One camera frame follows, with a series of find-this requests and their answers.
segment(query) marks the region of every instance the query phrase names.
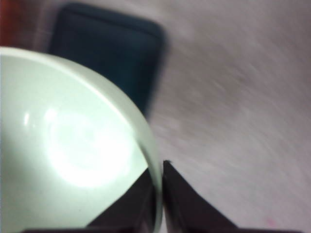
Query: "dark pad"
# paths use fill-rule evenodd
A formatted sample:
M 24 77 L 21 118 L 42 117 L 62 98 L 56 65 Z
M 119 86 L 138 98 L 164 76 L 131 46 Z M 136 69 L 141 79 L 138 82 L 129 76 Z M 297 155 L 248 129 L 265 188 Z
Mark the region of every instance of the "dark pad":
M 58 15 L 49 53 L 105 76 L 145 114 L 163 49 L 157 24 L 71 3 Z

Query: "white bowl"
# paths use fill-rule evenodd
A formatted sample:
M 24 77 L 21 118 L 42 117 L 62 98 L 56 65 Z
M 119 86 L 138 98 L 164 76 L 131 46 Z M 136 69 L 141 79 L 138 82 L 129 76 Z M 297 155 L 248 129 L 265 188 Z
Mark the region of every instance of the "white bowl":
M 72 61 L 15 48 L 0 52 L 1 232 L 84 227 L 147 167 L 156 188 L 157 231 L 160 164 L 133 102 Z

